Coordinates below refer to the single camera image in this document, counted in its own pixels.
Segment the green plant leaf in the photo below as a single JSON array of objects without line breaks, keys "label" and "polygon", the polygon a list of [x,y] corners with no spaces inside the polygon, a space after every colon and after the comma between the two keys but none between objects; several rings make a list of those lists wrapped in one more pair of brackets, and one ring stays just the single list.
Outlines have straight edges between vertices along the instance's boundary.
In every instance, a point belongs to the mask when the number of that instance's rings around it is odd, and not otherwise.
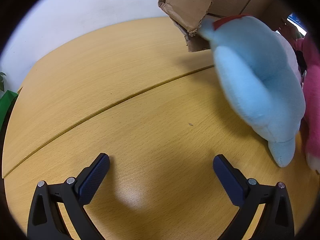
[{"label": "green plant leaf", "polygon": [[4,84],[3,84],[3,82],[0,82],[0,90],[1,90],[2,92],[4,92]]}]

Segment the wood grain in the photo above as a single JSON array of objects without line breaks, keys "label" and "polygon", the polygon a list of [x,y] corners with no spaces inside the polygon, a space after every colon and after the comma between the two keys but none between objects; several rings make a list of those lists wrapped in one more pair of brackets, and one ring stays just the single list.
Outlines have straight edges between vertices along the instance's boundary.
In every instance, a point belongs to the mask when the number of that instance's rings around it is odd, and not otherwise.
[{"label": "wood grain", "polygon": [[[217,239],[237,212],[212,169],[222,153],[247,178],[286,184],[298,230],[313,208],[319,178],[306,164],[299,135],[296,141],[292,162],[277,167],[266,141],[229,107],[210,68],[142,93],[55,139],[5,178],[7,200],[26,230],[38,181],[61,183],[105,152],[110,171],[85,209],[106,239]],[[67,227],[77,238],[70,221]]]},{"label": "wood grain", "polygon": [[168,17],[108,26],[62,45],[22,84],[5,137],[3,176],[103,108],[210,65],[211,53],[189,53]]}]

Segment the white plush foot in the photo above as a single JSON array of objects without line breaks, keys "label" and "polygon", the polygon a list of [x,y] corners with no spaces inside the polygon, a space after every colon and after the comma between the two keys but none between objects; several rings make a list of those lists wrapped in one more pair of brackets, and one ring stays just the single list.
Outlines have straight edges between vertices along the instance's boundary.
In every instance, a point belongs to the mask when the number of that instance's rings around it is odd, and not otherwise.
[{"label": "white plush foot", "polygon": [[320,173],[320,157],[306,153],[306,160],[310,169]]}]

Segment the blue gripper pad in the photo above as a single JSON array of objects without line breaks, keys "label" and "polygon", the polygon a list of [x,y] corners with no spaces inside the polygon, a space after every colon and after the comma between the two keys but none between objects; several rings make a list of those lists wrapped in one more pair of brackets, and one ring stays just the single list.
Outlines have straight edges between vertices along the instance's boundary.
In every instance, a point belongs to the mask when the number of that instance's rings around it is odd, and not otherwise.
[{"label": "blue gripper pad", "polygon": [[233,205],[241,207],[244,204],[245,192],[233,174],[235,168],[232,167],[223,155],[217,155],[213,159],[213,170]]},{"label": "blue gripper pad", "polygon": [[98,190],[101,182],[106,176],[110,167],[109,156],[104,154],[103,157],[95,164],[92,171],[85,178],[78,191],[78,202],[81,205],[87,205],[92,200]]}]

